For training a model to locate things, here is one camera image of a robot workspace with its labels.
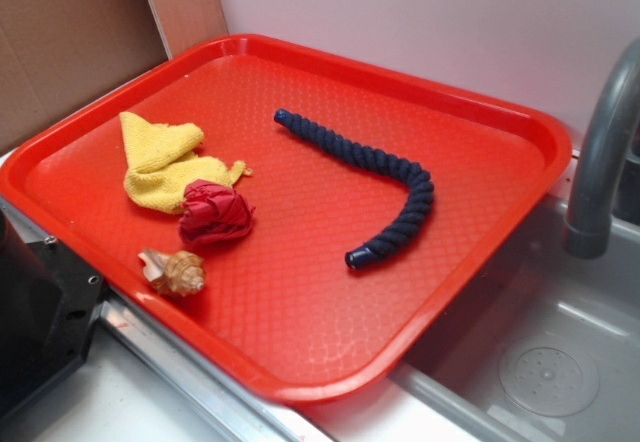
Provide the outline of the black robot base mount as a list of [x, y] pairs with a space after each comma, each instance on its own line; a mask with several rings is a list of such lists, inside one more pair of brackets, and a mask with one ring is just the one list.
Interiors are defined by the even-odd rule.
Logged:
[[60, 241], [24, 241], [1, 217], [1, 419], [87, 358], [104, 277]]

